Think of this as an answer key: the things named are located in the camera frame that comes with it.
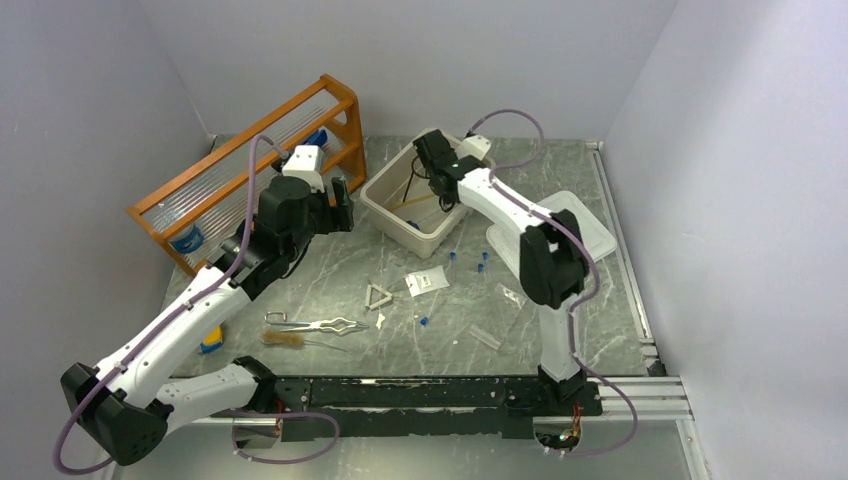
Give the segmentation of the black wire tripod stand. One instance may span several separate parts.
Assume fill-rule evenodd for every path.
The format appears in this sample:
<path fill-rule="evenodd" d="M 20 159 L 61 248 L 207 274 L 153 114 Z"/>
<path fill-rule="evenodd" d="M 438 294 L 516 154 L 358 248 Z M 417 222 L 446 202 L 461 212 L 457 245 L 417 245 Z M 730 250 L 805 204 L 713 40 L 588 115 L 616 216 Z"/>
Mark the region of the black wire tripod stand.
<path fill-rule="evenodd" d="M 410 175 L 409 175 L 409 178 L 407 180 L 405 190 L 404 190 L 404 193 L 403 193 L 403 197 L 402 197 L 403 202 L 406 202 L 407 199 L 408 199 L 408 195 L 409 195 L 409 192 L 410 192 L 414 178 L 419 178 L 419 179 L 423 179 L 423 180 L 429 179 L 428 172 L 423 167 L 418 156 L 416 156 L 410 162 Z"/>

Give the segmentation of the tan rubber tubing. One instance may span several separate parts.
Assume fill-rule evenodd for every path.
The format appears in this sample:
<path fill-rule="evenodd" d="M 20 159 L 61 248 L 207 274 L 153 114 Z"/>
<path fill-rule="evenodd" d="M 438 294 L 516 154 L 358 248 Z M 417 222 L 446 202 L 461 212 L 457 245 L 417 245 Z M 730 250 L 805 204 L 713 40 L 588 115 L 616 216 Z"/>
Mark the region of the tan rubber tubing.
<path fill-rule="evenodd" d="M 431 198 L 434 198 L 434 197 L 436 197 L 436 195 L 431 193 L 431 194 L 427 194 L 427 195 L 424 195 L 424 196 L 421 196 L 421 197 L 404 200 L 400 203 L 392 205 L 391 207 L 387 207 L 386 209 L 389 212 L 395 212 L 395 211 L 400 210 L 402 208 L 405 208 L 407 206 L 415 205 L 415 204 L 430 200 Z"/>

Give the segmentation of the metal crucible tongs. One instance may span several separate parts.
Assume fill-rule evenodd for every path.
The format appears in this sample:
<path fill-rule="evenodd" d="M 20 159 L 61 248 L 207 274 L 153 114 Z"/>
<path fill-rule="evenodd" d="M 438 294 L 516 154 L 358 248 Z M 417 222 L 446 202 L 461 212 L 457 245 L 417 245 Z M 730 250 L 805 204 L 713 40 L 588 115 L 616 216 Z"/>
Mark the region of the metal crucible tongs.
<path fill-rule="evenodd" d="M 315 321 L 294 321 L 282 311 L 267 312 L 264 315 L 267 326 L 274 327 L 280 331 L 287 332 L 325 332 L 335 335 L 346 335 L 354 331 L 363 331 L 369 328 L 363 322 L 349 320 L 344 317 L 335 317 Z"/>

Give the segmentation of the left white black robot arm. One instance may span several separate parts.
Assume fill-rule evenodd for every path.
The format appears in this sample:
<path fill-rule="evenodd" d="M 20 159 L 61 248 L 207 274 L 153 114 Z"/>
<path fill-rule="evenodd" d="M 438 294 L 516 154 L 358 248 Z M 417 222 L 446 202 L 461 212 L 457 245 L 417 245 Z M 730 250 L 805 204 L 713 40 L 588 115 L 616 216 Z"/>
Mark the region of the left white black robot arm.
<path fill-rule="evenodd" d="M 277 377 L 251 356 L 188 380 L 169 377 L 213 328 L 290 276 L 314 236 L 351 231 L 346 182 L 336 177 L 331 186 L 283 174 L 251 195 L 245 222 L 173 303 L 95 366 L 75 363 L 66 370 L 60 384 L 68 423 L 88 433 L 110 461 L 128 466 L 202 417 L 225 410 L 278 413 Z"/>

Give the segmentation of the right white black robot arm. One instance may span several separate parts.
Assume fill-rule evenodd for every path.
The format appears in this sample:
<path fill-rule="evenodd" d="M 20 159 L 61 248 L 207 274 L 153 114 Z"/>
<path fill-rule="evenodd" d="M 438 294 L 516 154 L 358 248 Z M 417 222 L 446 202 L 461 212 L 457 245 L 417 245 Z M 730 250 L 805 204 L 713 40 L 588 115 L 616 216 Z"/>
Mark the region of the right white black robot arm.
<path fill-rule="evenodd" d="M 539 311 L 540 402 L 550 413 L 565 413 L 587 382 L 575 313 L 587 300 L 583 295 L 587 276 L 597 274 L 576 216 L 569 210 L 552 212 L 518 194 L 484 165 L 484 148 L 462 154 L 438 129 L 422 134 L 412 145 L 432 193 L 451 205 L 475 210 L 517 240 L 518 279 Z"/>

